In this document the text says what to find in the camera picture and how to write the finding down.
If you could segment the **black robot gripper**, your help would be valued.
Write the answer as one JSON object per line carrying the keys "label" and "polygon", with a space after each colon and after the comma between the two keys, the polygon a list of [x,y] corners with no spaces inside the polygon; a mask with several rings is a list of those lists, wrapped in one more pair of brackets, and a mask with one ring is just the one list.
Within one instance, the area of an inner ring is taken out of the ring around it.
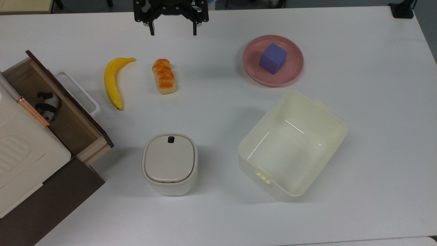
{"label": "black robot gripper", "polygon": [[208,4],[207,0],[134,0],[134,20],[149,24],[150,34],[154,36],[154,20],[161,15],[181,15],[193,23],[193,36],[196,36],[198,24],[209,21]]}

